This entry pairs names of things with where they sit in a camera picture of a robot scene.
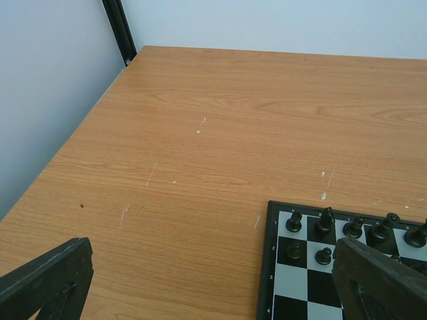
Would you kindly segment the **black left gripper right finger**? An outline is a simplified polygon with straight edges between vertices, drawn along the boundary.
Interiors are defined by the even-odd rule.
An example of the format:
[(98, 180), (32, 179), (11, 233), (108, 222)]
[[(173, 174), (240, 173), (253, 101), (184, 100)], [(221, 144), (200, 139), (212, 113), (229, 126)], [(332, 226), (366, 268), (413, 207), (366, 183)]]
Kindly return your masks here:
[(425, 319), (426, 263), (409, 267), (352, 238), (338, 240), (332, 277), (346, 319)]

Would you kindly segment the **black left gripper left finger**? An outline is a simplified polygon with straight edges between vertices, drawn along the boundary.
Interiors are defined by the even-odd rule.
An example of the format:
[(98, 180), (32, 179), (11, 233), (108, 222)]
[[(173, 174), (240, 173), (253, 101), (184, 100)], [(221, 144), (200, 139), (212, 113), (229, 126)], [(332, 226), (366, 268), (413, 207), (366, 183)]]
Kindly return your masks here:
[(80, 319), (93, 278), (87, 237), (72, 238), (1, 277), (2, 319)]

